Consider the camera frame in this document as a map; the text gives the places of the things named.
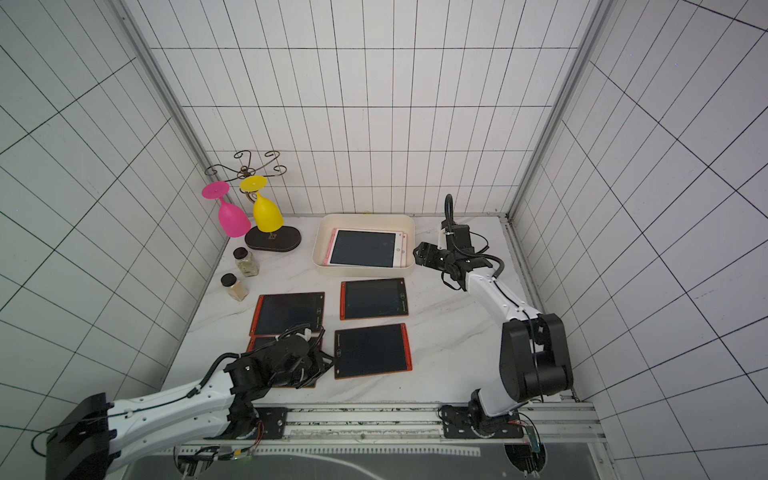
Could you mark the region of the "red writing tablet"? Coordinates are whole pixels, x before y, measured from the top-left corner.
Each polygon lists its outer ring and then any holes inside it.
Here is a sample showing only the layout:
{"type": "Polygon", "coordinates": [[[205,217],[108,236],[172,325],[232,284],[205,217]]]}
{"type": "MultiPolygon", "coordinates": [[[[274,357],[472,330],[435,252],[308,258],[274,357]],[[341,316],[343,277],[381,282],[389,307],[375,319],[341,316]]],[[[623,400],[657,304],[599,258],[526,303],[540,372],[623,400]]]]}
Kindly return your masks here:
{"type": "Polygon", "coordinates": [[[330,368],[319,350],[312,349],[312,337],[293,334],[277,337],[254,337],[248,345],[270,368],[273,388],[314,388],[318,379],[330,368]]]}
{"type": "Polygon", "coordinates": [[[264,337],[306,324],[319,333],[324,316],[325,293],[303,292],[260,295],[254,310],[249,335],[264,337]]]}
{"type": "Polygon", "coordinates": [[[340,288],[340,319],[363,320],[409,315],[403,278],[345,281],[340,288]]]}
{"type": "Polygon", "coordinates": [[[334,333],[334,378],[337,380],[412,369],[404,323],[343,329],[334,333]]]}

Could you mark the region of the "pink white writing tablet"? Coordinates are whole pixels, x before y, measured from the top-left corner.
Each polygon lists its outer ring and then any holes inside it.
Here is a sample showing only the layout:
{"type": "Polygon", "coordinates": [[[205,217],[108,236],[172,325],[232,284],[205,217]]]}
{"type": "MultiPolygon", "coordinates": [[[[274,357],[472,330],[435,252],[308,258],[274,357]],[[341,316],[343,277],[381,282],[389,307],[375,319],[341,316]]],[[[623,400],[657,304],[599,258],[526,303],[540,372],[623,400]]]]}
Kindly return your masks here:
{"type": "Polygon", "coordinates": [[[401,268],[407,264],[407,235],[399,231],[334,229],[326,266],[401,268]]]}

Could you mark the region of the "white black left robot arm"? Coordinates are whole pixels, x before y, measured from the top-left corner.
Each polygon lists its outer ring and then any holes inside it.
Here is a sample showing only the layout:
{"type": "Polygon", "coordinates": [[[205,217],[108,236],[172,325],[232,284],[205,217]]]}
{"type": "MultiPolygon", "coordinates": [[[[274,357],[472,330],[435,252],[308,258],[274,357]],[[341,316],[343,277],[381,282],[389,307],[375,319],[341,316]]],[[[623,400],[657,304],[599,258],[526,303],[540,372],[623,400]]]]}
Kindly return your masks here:
{"type": "Polygon", "coordinates": [[[48,479],[103,479],[145,456],[206,438],[239,440],[264,428],[256,401],[301,389],[334,365],[321,335],[299,326],[249,352],[219,355],[201,379],[154,394],[81,401],[46,438],[48,479]]]}

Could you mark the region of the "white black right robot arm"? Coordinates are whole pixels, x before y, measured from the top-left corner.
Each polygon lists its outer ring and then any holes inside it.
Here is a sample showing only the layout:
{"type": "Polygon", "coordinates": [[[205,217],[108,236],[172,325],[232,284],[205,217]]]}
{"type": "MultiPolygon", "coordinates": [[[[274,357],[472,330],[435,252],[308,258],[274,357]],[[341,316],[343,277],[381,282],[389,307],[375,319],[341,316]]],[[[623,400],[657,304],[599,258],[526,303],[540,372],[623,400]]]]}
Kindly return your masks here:
{"type": "Polygon", "coordinates": [[[503,260],[475,249],[468,225],[444,220],[440,234],[439,244],[422,242],[414,249],[415,262],[439,271],[449,288],[471,295],[501,327],[498,374],[471,394],[467,406],[469,427],[489,437],[526,402],[573,387],[565,326],[559,316],[528,305],[500,281],[503,260]]]}

